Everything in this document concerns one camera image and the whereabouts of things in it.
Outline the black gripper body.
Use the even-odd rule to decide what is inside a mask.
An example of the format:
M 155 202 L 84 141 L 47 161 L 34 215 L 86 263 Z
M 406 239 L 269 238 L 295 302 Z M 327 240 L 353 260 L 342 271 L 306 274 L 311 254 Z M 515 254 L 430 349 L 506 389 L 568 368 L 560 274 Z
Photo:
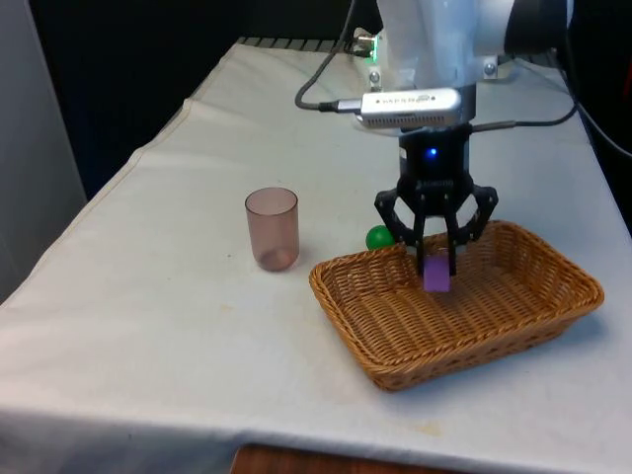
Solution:
M 420 128 L 399 136 L 400 178 L 397 191 L 403 194 L 423 189 L 471 194 L 469 173 L 470 123 L 448 128 Z

